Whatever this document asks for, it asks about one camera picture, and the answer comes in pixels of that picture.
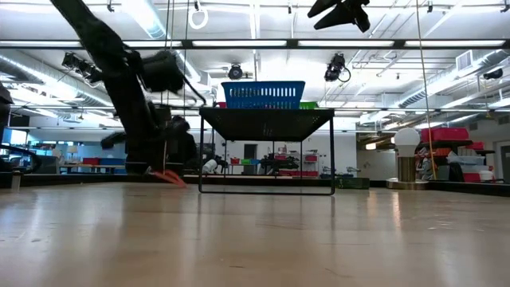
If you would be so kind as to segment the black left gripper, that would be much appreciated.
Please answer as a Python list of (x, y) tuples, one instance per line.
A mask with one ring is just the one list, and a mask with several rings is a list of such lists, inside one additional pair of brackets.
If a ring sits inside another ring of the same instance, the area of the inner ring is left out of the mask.
[(124, 117), (124, 132), (113, 132), (100, 141), (106, 150), (124, 143), (125, 170), (129, 175), (162, 174), (171, 109), (142, 100)]

